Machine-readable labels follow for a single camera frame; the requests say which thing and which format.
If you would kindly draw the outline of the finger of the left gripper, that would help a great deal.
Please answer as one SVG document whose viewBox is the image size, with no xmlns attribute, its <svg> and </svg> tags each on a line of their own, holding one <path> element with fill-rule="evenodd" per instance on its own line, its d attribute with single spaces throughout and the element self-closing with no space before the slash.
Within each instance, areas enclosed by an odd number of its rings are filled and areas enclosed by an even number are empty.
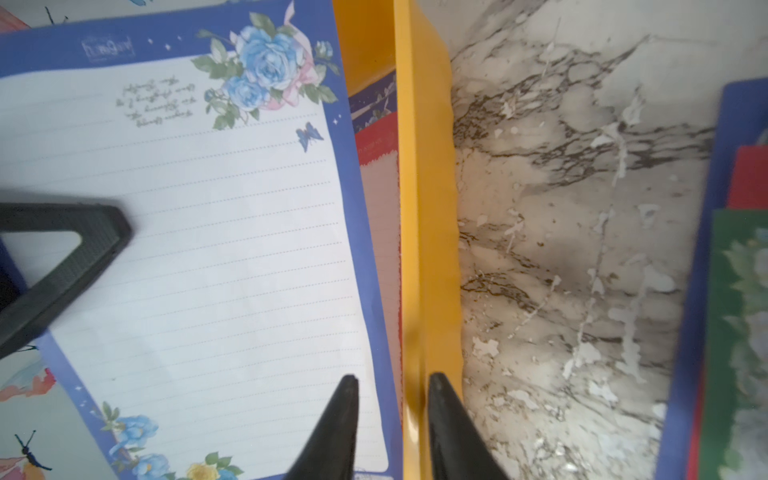
<svg viewBox="0 0 768 480">
<path fill-rule="evenodd" d="M 86 291 L 129 244 L 133 231 L 116 206 L 3 203 L 1 231 L 73 232 L 81 243 L 24 293 L 1 274 L 1 357 L 39 338 Z"/>
</svg>

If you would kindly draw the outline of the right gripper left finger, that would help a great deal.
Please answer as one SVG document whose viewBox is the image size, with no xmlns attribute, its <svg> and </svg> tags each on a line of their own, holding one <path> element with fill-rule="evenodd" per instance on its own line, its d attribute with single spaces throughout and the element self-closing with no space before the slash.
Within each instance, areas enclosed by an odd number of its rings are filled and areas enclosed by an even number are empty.
<svg viewBox="0 0 768 480">
<path fill-rule="evenodd" d="M 359 381 L 340 380 L 285 480 L 352 480 L 359 420 Z"/>
</svg>

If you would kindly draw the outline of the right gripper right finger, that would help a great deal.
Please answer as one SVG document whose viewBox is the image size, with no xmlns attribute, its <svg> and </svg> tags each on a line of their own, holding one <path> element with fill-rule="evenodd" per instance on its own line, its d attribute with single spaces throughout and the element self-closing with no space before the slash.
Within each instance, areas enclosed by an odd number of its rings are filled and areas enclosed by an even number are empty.
<svg viewBox="0 0 768 480">
<path fill-rule="evenodd" d="M 429 377 L 427 416 L 435 480 L 508 480 L 442 372 Z"/>
</svg>

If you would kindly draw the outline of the yellow plastic storage tray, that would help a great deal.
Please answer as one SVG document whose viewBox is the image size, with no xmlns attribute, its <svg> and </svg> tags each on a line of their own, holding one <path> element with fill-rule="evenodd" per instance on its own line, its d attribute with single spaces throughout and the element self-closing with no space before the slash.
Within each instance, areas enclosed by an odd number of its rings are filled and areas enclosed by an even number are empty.
<svg viewBox="0 0 768 480">
<path fill-rule="evenodd" d="M 463 370 L 450 55 L 415 1 L 333 6 L 350 91 L 396 74 L 404 381 L 399 471 L 407 479 L 429 479 L 428 378 L 442 372 L 460 391 Z"/>
</svg>

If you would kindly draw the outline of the red stationery paper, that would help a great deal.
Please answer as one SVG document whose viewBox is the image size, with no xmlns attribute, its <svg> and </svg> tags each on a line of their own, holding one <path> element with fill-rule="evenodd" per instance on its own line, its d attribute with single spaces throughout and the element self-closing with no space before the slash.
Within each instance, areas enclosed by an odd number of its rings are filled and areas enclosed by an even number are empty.
<svg viewBox="0 0 768 480">
<path fill-rule="evenodd" d="M 740 147 L 732 171 L 726 206 L 734 209 L 767 208 L 767 193 L 759 182 L 767 179 L 767 146 Z M 694 410 L 685 479 L 698 478 L 700 431 L 705 396 L 705 370 L 702 370 Z"/>
</svg>

